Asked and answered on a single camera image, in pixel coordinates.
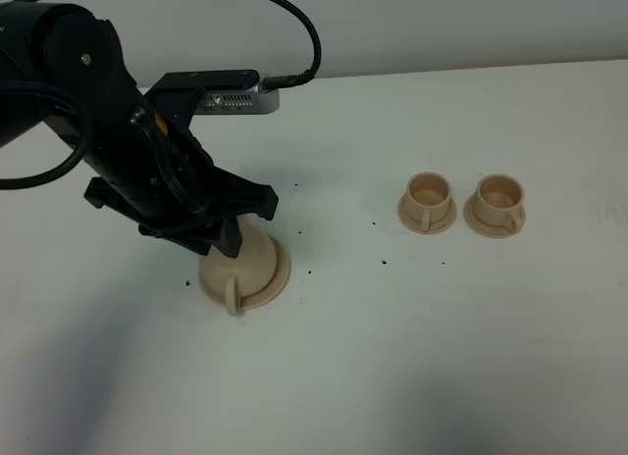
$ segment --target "beige saucer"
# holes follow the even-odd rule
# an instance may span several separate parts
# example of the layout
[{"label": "beige saucer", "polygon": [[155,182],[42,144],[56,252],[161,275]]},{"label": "beige saucer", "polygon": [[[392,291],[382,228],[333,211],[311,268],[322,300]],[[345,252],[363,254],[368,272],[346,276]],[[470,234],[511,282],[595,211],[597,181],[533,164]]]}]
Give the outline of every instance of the beige saucer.
[{"label": "beige saucer", "polygon": [[399,215],[399,219],[403,225],[411,231],[418,232],[419,234],[438,234],[439,232],[447,231],[451,228],[451,225],[455,222],[456,208],[455,202],[451,200],[449,211],[442,220],[430,224],[430,228],[427,231],[421,230],[421,222],[417,222],[410,218],[405,211],[405,199],[406,195],[403,194],[396,207],[396,212]]},{"label": "beige saucer", "polygon": [[[277,295],[282,292],[286,283],[288,283],[288,279],[290,277],[290,259],[288,253],[277,239],[273,236],[270,236],[270,238],[275,246],[275,251],[277,252],[277,268],[275,269],[275,273],[273,274],[271,281],[269,281],[263,289],[252,295],[241,297],[241,301],[239,303],[239,310],[241,311],[258,308],[273,301]],[[225,296],[210,288],[204,282],[201,274],[199,274],[199,283],[203,291],[207,293],[209,298],[214,303],[222,306],[223,308],[226,307]]]},{"label": "beige saucer", "polygon": [[[478,220],[478,217],[476,217],[475,213],[473,213],[474,197],[475,194],[469,197],[469,199],[464,204],[464,210],[462,211],[464,215],[464,220],[467,222],[467,225],[469,225],[471,229],[479,234],[482,234],[483,236],[494,238],[510,237],[517,234],[517,232],[510,231],[506,227],[492,227]],[[521,206],[521,221],[522,223],[525,223],[526,221],[526,211],[523,206]]]}]

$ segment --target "cup handle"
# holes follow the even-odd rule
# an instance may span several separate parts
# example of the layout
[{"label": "cup handle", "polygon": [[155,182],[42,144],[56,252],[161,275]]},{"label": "cup handle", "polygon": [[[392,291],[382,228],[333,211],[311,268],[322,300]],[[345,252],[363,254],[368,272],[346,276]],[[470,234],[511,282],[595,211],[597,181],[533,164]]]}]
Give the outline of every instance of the cup handle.
[{"label": "cup handle", "polygon": [[236,290],[236,276],[228,276],[225,284],[225,308],[229,316],[239,314],[239,300]]},{"label": "cup handle", "polygon": [[508,216],[510,217],[510,219],[505,225],[506,229],[516,234],[523,228],[523,219],[521,218],[521,210],[517,210],[514,213],[510,213]]},{"label": "cup handle", "polygon": [[421,230],[423,232],[428,232],[430,229],[430,211],[423,210],[423,217],[421,218]]}]

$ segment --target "white table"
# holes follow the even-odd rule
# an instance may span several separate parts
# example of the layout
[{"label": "white table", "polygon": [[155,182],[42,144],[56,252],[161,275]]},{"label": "white table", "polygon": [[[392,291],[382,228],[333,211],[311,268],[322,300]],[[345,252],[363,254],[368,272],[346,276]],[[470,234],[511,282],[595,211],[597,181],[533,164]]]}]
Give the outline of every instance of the white table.
[{"label": "white table", "polygon": [[[276,189],[287,288],[228,317],[197,257],[82,199],[86,165],[0,192],[0,453],[626,453],[628,62],[317,80],[191,128]],[[67,153],[38,127],[0,173]],[[421,171],[446,233],[397,219]],[[518,236],[462,218],[489,173],[526,189]]]}]

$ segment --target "white wall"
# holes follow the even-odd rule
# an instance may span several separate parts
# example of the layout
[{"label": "white wall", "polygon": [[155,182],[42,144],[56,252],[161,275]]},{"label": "white wall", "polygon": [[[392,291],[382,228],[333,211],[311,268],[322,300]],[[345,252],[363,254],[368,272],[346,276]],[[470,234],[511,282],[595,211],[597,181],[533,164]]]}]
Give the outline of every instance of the white wall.
[{"label": "white wall", "polygon": [[[165,72],[305,69],[311,45],[264,0],[63,0],[111,20],[140,84]],[[319,76],[619,58],[628,0],[289,0],[323,42]]]}]

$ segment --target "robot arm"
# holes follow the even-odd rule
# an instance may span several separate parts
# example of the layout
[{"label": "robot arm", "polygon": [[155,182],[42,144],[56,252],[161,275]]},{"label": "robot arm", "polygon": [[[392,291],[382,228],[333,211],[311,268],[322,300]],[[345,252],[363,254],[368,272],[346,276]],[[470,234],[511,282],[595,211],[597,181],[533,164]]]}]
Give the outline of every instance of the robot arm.
[{"label": "robot arm", "polygon": [[[270,78],[268,85],[313,77],[304,75]],[[236,217],[255,213],[272,220],[275,214],[272,187],[214,166],[188,128],[209,87],[239,91],[261,82],[255,71],[170,74],[143,96],[109,22],[75,5],[0,4],[0,89],[41,88],[0,90],[0,146],[46,123],[100,175],[84,194],[90,203],[125,215],[144,235],[198,254],[214,245],[237,256]]]}]

